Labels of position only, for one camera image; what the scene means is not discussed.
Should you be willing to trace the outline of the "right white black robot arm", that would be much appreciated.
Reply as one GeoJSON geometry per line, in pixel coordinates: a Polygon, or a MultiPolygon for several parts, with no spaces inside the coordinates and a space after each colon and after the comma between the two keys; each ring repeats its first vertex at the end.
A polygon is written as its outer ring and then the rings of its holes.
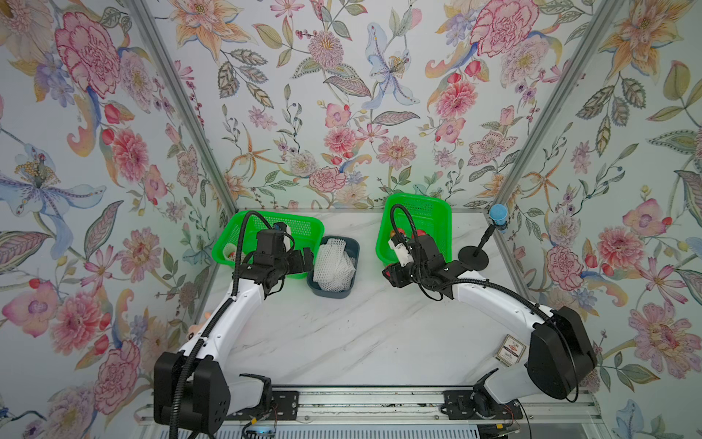
{"type": "Polygon", "coordinates": [[[539,393],[577,402],[581,383],[597,365],[578,312],[532,302],[482,277],[474,263],[446,261],[435,240],[420,234],[405,206],[395,204],[387,214],[389,247],[398,261],[382,274],[393,287],[417,285],[427,298],[470,305],[507,330],[500,349],[507,356],[503,365],[471,387],[468,402],[473,413],[489,419],[499,407],[539,393]]]}

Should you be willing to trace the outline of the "white foam net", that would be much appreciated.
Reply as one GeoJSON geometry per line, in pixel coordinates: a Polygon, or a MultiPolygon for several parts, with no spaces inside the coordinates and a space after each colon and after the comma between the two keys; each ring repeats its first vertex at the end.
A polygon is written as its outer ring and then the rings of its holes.
{"type": "Polygon", "coordinates": [[[327,291],[343,292],[351,287],[351,283],[356,274],[354,265],[345,265],[338,267],[331,281],[327,283],[327,291]]]}
{"type": "Polygon", "coordinates": [[[327,291],[327,283],[333,278],[328,257],[329,251],[327,250],[327,245],[324,244],[319,248],[316,266],[314,267],[314,281],[324,291],[327,291]]]}
{"type": "Polygon", "coordinates": [[[346,253],[346,247],[347,243],[341,239],[333,238],[327,242],[327,250],[329,251],[328,262],[334,279],[349,276],[354,268],[346,253]]]}

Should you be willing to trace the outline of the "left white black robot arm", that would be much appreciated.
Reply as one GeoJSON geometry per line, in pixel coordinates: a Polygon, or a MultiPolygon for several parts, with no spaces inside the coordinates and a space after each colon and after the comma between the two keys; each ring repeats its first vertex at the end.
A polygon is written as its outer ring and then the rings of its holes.
{"type": "Polygon", "coordinates": [[[168,437],[187,431],[212,438],[232,413],[246,413],[252,427],[274,416],[269,378],[241,373],[229,382],[221,363],[230,356],[249,319],[290,276],[309,273],[318,236],[309,221],[291,214],[249,210],[237,214],[230,290],[182,348],[155,362],[154,420],[168,437]]]}

